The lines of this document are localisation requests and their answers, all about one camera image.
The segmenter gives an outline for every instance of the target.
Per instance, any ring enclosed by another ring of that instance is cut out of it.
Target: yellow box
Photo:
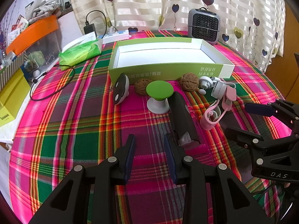
[[[22,70],[17,70],[0,92],[0,126],[16,118],[29,90]]]

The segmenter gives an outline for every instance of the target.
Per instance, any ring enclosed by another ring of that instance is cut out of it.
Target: striped box
[[[4,86],[7,84],[9,79],[16,73],[16,71],[24,64],[27,60],[26,52],[20,54],[8,67],[4,67],[0,71],[0,92],[3,90]]]

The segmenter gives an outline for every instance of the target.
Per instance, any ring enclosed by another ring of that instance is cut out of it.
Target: space heater
[[[188,15],[188,37],[203,39],[214,45],[217,43],[220,28],[220,17],[202,7],[191,9]]]

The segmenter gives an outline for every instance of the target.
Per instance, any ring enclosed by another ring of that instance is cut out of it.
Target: wooden cabinet
[[[299,104],[299,70],[294,53],[299,52],[299,23],[286,4],[283,57],[276,56],[266,76],[289,101]]]

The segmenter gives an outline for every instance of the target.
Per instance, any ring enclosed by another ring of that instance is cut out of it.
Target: green suction cup holder
[[[157,101],[162,101],[173,94],[173,86],[169,82],[153,81],[147,86],[147,94]]]
[[[167,98],[173,94],[173,86],[165,81],[153,81],[147,86],[147,108],[154,114],[165,114],[169,111]]]

